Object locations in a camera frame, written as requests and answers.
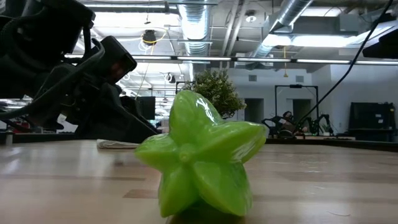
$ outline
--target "desk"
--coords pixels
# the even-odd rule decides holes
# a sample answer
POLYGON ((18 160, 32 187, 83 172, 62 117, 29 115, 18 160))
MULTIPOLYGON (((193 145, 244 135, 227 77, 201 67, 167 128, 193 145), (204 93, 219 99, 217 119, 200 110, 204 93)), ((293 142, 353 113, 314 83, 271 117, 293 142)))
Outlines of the desk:
MULTIPOLYGON (((246 169, 254 206, 228 224, 398 221, 396 153, 266 144, 246 169)), ((95 141, 0 147, 1 223, 183 223, 160 217, 159 179, 132 152, 98 152, 95 141)))

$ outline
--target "table surface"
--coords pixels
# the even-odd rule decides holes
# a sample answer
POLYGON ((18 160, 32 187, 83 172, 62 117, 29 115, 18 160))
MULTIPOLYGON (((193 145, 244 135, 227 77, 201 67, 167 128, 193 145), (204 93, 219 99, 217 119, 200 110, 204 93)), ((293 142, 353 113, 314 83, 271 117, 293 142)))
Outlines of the table surface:
MULTIPOLYGON (((253 208, 217 223, 398 223, 398 154, 265 145, 245 166, 253 208)), ((0 147, 0 222, 201 223, 160 217, 159 179, 132 151, 95 141, 0 147)))

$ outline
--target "white cloth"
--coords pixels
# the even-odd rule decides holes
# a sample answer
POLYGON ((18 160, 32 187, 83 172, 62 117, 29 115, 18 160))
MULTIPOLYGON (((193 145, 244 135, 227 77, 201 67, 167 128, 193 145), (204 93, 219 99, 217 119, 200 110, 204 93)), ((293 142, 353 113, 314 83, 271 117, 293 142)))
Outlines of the white cloth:
POLYGON ((137 143, 97 139, 97 148, 99 149, 135 149, 138 146, 137 143))

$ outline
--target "doorway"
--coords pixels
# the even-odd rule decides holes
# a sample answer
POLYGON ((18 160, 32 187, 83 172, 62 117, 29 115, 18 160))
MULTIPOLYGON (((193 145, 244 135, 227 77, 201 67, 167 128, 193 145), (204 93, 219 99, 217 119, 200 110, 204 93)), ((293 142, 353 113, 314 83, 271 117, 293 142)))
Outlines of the doorway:
POLYGON ((244 99, 244 120, 253 123, 261 123, 264 119, 264 99, 244 99))
POLYGON ((295 120, 303 118, 311 109, 311 100, 293 100, 293 115, 295 120))

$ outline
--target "green star-shaped object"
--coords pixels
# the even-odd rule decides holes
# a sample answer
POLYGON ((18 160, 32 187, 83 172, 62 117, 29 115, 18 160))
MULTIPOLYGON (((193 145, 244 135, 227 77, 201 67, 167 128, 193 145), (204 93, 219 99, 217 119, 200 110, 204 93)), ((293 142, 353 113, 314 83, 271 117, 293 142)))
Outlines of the green star-shaped object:
POLYGON ((170 112, 170 133, 146 139, 137 158, 161 171, 163 217, 203 199, 221 212, 244 216, 252 196, 243 164, 264 145, 266 127, 225 121, 203 96, 179 92, 170 112))

